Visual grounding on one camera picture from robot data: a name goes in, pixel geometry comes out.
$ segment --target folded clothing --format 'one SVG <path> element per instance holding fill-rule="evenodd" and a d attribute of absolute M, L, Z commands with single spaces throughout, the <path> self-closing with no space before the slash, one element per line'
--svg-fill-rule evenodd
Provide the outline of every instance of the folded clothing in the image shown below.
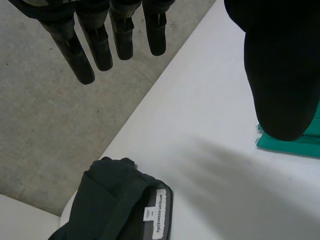
<path fill-rule="evenodd" d="M 277 152 L 320 158 L 320 103 L 310 126 L 297 140 L 281 141 L 264 132 L 257 146 Z"/>
<path fill-rule="evenodd" d="M 173 193 L 124 158 L 104 157 L 83 174 L 69 222 L 49 240 L 167 240 Z"/>

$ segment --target amazon essentials label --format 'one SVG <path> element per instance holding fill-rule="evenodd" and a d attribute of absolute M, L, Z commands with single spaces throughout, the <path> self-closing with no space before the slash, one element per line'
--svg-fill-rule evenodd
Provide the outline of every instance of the amazon essentials label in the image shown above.
<path fill-rule="evenodd" d="M 159 240 L 164 237 L 167 191 L 158 189 L 156 191 L 155 206 L 144 209 L 143 221 L 153 221 L 152 240 Z"/>

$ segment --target dark green fabric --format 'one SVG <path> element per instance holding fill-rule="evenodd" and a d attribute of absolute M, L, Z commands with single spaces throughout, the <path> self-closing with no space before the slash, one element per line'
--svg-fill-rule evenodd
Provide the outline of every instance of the dark green fabric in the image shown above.
<path fill-rule="evenodd" d="M 104 157 L 95 161 L 83 174 L 69 222 L 49 240 L 142 239 L 149 192 L 156 191 L 158 186 L 163 186 L 172 199 L 167 185 L 136 170 L 135 163 L 128 158 Z M 167 214 L 170 228 L 171 209 Z"/>
<path fill-rule="evenodd" d="M 257 146 L 277 152 L 320 158 L 320 103 L 312 123 L 297 140 L 281 141 L 264 132 Z"/>

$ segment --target concrete floor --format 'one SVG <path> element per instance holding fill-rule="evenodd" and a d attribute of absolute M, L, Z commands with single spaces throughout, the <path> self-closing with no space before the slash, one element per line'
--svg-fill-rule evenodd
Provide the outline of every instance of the concrete floor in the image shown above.
<path fill-rule="evenodd" d="M 167 51 L 151 55 L 143 11 L 134 15 L 134 57 L 82 85 L 36 21 L 0 2 L 0 194 L 60 215 L 83 172 L 104 152 L 215 0 L 177 0 L 167 13 Z"/>

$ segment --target green mat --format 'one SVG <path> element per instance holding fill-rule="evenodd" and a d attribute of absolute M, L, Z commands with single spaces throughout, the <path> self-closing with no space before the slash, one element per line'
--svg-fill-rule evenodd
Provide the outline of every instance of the green mat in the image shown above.
<path fill-rule="evenodd" d="M 271 151 L 320 158 L 320 104 L 312 123 L 297 140 L 280 141 L 264 132 L 256 145 L 259 148 Z"/>

